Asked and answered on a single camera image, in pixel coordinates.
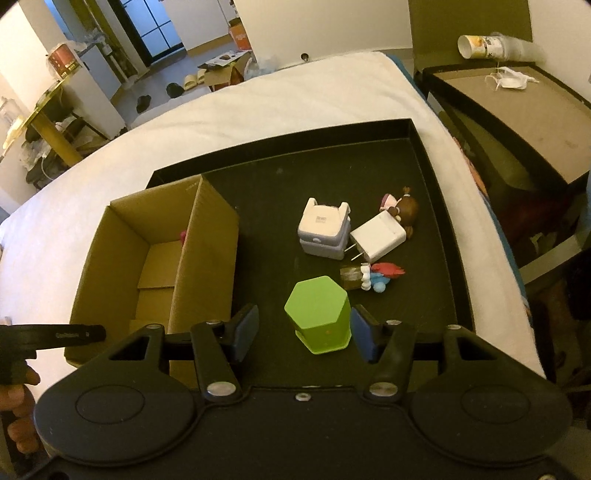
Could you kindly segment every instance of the orange box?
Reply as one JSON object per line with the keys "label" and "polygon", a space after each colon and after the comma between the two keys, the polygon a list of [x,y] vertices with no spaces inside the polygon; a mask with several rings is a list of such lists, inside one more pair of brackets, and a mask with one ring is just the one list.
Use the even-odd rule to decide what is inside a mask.
{"label": "orange box", "polygon": [[238,49],[242,51],[252,50],[251,43],[248,40],[248,35],[246,34],[246,30],[244,29],[244,25],[242,25],[242,20],[240,20],[240,18],[230,20],[229,32]]}

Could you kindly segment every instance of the white blanket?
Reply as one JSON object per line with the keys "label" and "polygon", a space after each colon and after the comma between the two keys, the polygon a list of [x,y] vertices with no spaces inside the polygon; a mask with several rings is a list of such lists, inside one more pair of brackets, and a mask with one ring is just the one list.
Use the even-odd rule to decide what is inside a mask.
{"label": "white blanket", "polygon": [[[449,210],[476,332],[542,373],[515,278],[453,139],[398,67],[359,53],[255,78],[175,108],[100,149],[0,226],[0,316],[67,323],[90,242],[106,205],[146,187],[152,172],[234,145],[308,129],[412,118]],[[30,362],[38,396],[73,370],[63,350]]]}

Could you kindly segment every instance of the glass door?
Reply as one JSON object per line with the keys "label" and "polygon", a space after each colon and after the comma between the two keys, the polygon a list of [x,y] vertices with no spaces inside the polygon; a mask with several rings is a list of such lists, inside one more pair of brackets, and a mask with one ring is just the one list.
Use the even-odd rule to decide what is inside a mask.
{"label": "glass door", "polygon": [[147,66],[183,48],[158,0],[109,0],[109,3]]}

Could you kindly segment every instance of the white charger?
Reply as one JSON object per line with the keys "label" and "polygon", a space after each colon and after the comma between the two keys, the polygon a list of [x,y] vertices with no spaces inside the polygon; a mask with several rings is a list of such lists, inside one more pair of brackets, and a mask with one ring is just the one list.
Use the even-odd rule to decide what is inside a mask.
{"label": "white charger", "polygon": [[357,250],[374,263],[406,240],[406,231],[387,210],[351,232]]}

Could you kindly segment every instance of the finger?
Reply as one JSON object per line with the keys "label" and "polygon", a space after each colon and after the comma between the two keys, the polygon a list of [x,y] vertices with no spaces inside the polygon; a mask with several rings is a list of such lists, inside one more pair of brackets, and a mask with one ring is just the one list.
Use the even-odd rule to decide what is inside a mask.
{"label": "finger", "polygon": [[25,400],[22,385],[0,385],[0,411],[13,410]]}
{"label": "finger", "polygon": [[7,428],[8,436],[14,442],[23,442],[35,436],[35,426],[31,417],[13,421]]}
{"label": "finger", "polygon": [[31,367],[27,367],[26,379],[29,385],[38,385],[41,382],[41,377]]}
{"label": "finger", "polygon": [[27,387],[24,388],[25,390],[25,400],[21,403],[20,406],[12,410],[17,417],[28,417],[31,413],[33,413],[33,409],[35,408],[35,398]]}
{"label": "finger", "polygon": [[18,451],[21,453],[35,453],[39,450],[39,442],[36,437],[17,442]]}

